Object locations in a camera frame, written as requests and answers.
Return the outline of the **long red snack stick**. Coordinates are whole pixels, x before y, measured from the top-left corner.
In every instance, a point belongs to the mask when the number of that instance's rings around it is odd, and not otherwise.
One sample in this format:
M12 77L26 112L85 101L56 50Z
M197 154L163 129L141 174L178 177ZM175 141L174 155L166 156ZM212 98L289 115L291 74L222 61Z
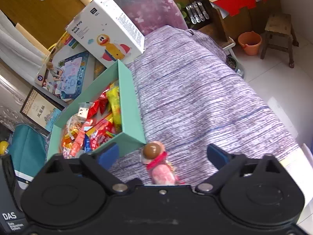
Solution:
M84 138L85 138L85 128L89 127L89 126L92 126L93 124L94 124L93 118L89 118L82 125L81 129L79 130L79 133L78 133L76 139L74 140L72 149L69 152L69 154L72 157L75 157L77 155L77 153L79 152L79 150L82 148L82 145L83 145L83 142L84 142Z

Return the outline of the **golden yellow snack pack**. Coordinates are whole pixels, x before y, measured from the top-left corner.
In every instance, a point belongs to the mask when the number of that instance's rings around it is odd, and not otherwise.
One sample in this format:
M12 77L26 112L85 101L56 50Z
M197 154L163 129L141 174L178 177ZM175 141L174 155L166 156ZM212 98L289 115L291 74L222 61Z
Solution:
M75 141L75 137L73 135L70 135L69 133L65 134L62 137L61 144L60 144L60 150L61 152L66 152L67 155L70 154L70 151L73 149L73 143Z

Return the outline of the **orange yellow cracker pack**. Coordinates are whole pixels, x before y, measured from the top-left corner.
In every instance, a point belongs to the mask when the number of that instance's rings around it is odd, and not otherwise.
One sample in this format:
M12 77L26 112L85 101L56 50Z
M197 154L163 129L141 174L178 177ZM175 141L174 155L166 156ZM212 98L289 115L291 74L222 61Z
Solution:
M66 122L64 132L71 139L74 139L74 134L77 133L82 127L82 118L78 114L74 114Z

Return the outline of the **small round jelly cup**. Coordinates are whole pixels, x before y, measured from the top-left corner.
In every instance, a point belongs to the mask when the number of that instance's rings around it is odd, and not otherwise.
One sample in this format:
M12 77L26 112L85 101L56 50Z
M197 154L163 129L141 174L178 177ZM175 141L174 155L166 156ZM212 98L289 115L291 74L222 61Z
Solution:
M81 118L87 119L90 107L91 103L89 102L80 103L77 115Z

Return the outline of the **brown ball candy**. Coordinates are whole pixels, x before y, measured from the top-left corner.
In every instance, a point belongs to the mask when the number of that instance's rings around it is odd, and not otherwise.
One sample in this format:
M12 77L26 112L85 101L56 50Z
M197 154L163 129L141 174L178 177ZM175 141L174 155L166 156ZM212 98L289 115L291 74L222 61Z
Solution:
M182 185L167 157L165 146L159 141L147 143L141 150L141 162L155 185Z

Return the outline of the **red snack bag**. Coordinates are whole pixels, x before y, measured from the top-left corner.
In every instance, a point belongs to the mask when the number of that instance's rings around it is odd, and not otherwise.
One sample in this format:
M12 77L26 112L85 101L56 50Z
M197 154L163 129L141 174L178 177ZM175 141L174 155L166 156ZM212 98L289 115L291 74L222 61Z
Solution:
M106 92L107 91L104 90L101 93L101 95L97 98L97 100L91 104L87 113L87 119L92 118L94 115L97 114L98 111L100 111L101 115L104 114L108 103Z

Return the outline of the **yellow striped snack pack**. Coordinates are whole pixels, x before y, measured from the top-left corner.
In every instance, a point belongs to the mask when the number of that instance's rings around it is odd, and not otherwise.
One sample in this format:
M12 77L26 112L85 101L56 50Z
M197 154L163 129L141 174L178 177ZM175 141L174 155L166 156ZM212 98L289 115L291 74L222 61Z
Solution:
M115 86L108 90L107 99L112 109L113 124L116 133L121 132L121 103L119 97L119 86Z

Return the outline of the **blue white biscuit pack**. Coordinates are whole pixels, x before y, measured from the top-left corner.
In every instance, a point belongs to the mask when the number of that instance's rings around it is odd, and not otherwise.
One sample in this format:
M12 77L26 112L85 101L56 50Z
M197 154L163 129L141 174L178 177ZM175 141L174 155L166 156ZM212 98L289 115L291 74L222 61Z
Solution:
M90 139L89 139L89 137L87 135L85 135L85 138L84 138L83 150L86 153L92 152Z

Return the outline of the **red Skittles candy bag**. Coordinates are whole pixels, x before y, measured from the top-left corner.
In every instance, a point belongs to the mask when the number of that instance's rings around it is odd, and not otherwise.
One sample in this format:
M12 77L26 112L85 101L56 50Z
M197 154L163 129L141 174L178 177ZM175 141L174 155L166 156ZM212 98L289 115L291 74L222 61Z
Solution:
M103 143L115 137L113 119L102 119L86 133L89 138L90 148L94 151Z

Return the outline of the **teal fabric chair cover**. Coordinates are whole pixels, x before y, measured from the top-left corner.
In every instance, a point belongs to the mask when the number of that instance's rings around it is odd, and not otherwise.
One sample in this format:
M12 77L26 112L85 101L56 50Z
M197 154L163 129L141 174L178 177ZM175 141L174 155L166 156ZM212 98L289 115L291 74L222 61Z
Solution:
M22 188L28 186L45 165L46 138L27 124L19 124L8 148L17 181Z

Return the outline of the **framed pineapple cake picture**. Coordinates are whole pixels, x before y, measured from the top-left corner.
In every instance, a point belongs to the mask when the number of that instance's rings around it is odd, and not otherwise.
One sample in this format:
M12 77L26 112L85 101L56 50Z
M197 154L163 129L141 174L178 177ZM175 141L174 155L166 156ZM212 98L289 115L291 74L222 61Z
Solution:
M52 131L55 121L63 111L63 106L52 100L37 88L32 87L28 93L20 113L38 128L43 129L45 134Z

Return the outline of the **orange plastic bucket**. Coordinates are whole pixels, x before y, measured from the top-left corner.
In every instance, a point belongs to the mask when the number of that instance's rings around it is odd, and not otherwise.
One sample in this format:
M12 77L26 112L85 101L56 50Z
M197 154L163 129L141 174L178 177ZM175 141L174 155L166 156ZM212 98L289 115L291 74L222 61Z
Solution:
M238 37L239 45L249 56L258 55L262 40L262 36L254 31L244 32Z

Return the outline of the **white roly-poly duck box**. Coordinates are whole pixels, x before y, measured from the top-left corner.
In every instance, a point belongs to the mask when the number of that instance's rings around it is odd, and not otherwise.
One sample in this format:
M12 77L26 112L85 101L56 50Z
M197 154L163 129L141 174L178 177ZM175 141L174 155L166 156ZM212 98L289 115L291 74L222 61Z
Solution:
M66 31L106 68L144 52L145 37L114 0L92 0Z

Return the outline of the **wooden stool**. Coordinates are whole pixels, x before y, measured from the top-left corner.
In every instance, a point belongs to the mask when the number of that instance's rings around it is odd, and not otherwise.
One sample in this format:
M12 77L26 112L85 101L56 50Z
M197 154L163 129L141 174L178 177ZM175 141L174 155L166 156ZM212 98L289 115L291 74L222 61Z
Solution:
M286 39L287 47L270 43L273 36ZM285 52L289 56L289 67L294 68L293 47L299 47L290 14L271 13L265 26L265 39L260 58L265 58L268 49Z

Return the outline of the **silver nail clippers set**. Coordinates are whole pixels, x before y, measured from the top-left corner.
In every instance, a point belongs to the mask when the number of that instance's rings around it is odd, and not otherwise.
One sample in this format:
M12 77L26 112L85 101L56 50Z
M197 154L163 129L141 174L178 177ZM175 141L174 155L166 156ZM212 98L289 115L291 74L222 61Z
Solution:
M192 25L196 25L210 19L204 4L200 0L186 5L185 9Z

